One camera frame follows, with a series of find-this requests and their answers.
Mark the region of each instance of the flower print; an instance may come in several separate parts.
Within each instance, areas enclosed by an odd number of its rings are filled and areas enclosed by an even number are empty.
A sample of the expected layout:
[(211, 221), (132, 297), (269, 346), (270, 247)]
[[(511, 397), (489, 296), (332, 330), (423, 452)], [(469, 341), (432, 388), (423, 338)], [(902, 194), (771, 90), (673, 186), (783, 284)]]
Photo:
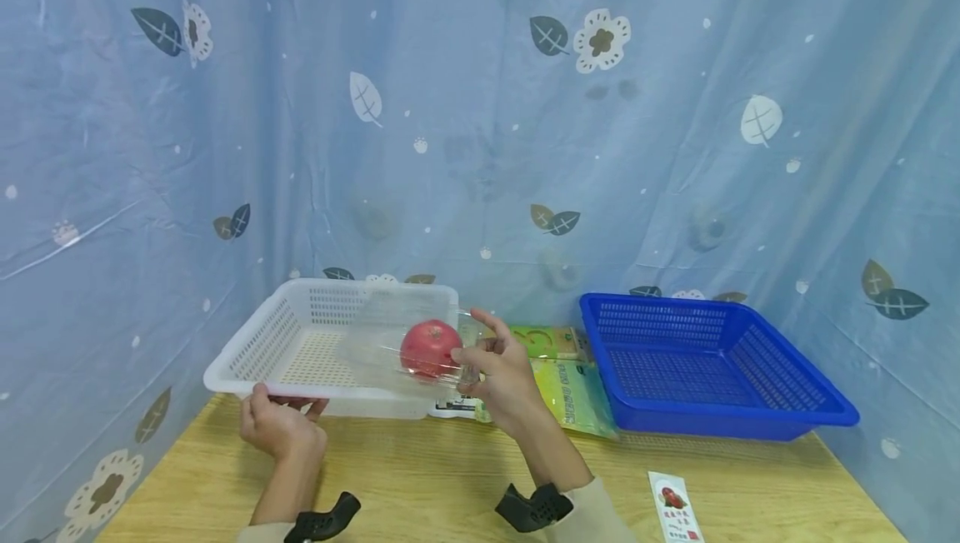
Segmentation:
[(127, 458), (121, 449), (103, 457), (89, 481), (73, 494), (63, 515), (70, 519), (57, 534), (57, 543), (74, 543), (88, 529), (99, 529), (118, 511), (127, 492), (140, 478), (143, 456)]
[(630, 21), (611, 18), (605, 7), (595, 9), (583, 19), (583, 28), (573, 38), (578, 52), (577, 72), (592, 73), (596, 68), (610, 70), (623, 59), (623, 45), (630, 42)]
[(677, 291), (670, 297), (675, 297), (677, 299), (707, 299), (707, 296), (703, 295), (703, 293), (697, 289), (691, 289), (690, 291)]
[(371, 283), (383, 283), (385, 285), (398, 282), (393, 274), (381, 274), (381, 276), (377, 276), (377, 274), (367, 274), (366, 280)]
[(206, 61), (213, 51), (213, 39), (210, 38), (210, 19), (203, 8), (183, 0), (183, 42), (190, 52), (190, 65)]

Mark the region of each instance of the wooden table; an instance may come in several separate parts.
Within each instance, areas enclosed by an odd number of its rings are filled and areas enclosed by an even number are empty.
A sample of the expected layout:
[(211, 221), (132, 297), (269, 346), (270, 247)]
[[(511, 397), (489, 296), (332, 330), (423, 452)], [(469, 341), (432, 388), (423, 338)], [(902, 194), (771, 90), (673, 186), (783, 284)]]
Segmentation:
[[(338, 543), (542, 541), (493, 512), (529, 475), (497, 428), (463, 419), (323, 418), (330, 438), (317, 507), (362, 502)], [(816, 436), (790, 444), (575, 436), (639, 541), (662, 542), (647, 471), (687, 479), (707, 543), (905, 543)], [(238, 400), (216, 396), (141, 484), (100, 543), (229, 542), (250, 520), (271, 461), (238, 436)]]

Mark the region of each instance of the sleeve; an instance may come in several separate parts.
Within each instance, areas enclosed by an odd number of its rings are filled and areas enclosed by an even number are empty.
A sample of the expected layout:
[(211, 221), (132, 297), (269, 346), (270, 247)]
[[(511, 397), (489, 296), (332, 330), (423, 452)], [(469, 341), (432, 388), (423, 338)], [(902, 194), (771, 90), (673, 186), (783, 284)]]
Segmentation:
[(283, 537), (287, 536), (292, 528), (294, 528), (292, 522), (247, 526), (246, 529), (240, 531), (237, 543), (283, 543)]
[(573, 501), (573, 510), (544, 529), (548, 543), (637, 543), (637, 537), (613, 509), (613, 501), (600, 479), (564, 495)]

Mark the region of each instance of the basket rim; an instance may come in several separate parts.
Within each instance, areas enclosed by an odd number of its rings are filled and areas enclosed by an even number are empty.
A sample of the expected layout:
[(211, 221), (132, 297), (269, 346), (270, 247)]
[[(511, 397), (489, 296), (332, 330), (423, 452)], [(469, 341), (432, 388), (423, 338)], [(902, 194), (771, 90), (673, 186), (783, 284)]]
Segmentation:
[[(593, 299), (608, 299), (609, 301), (624, 302), (629, 301), (631, 305), (658, 305), (658, 306), (687, 306), (689, 308), (722, 308), (726, 311), (731, 310), (730, 301), (701, 301), (701, 299), (678, 299), (674, 297), (643, 297), (643, 296), (625, 296), (622, 293), (602, 293), (589, 292), (580, 297), (580, 310), (583, 321), (583, 328), (587, 331), (587, 338), (590, 341), (593, 355), (596, 358), (597, 365), (602, 367), (603, 372), (615, 373), (613, 371), (613, 360), (610, 357), (606, 343), (598, 334), (598, 324), (595, 322), (593, 312), (590, 311), (589, 303)], [(618, 403), (627, 408), (639, 411), (656, 411), (662, 413), (681, 413), (688, 416), (733, 416), (738, 418), (763, 419), (764, 421), (776, 422), (798, 422), (804, 424), (815, 424), (820, 426), (854, 426), (860, 422), (860, 412), (848, 400), (844, 394), (838, 390), (833, 382), (830, 381), (819, 368), (816, 368), (793, 343), (779, 332), (759, 311), (754, 310), (745, 304), (735, 304), (735, 311), (745, 311), (750, 314), (756, 322), (764, 327), (771, 336), (777, 340), (782, 351), (789, 356), (791, 361), (795, 361), (797, 367), (805, 371), (811, 380), (819, 385), (823, 392), (833, 398), (840, 409), (838, 411), (801, 411), (801, 410), (775, 410), (771, 408), (757, 408), (756, 406), (726, 406), (723, 404), (705, 404), (689, 402), (667, 402), (630, 398), (623, 392), (623, 387), (618, 381), (608, 383), (608, 379), (602, 379), (604, 389), (610, 397), (615, 398)]]

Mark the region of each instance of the plastic bag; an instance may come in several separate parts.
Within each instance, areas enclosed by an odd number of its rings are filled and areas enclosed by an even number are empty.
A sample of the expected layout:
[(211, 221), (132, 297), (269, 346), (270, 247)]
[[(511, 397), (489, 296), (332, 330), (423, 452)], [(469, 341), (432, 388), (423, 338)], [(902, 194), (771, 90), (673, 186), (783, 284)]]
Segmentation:
[[(579, 360), (532, 359), (534, 378), (547, 408), (564, 429), (619, 441), (598, 369)], [(482, 402), (475, 410), (480, 422), (493, 422)]]

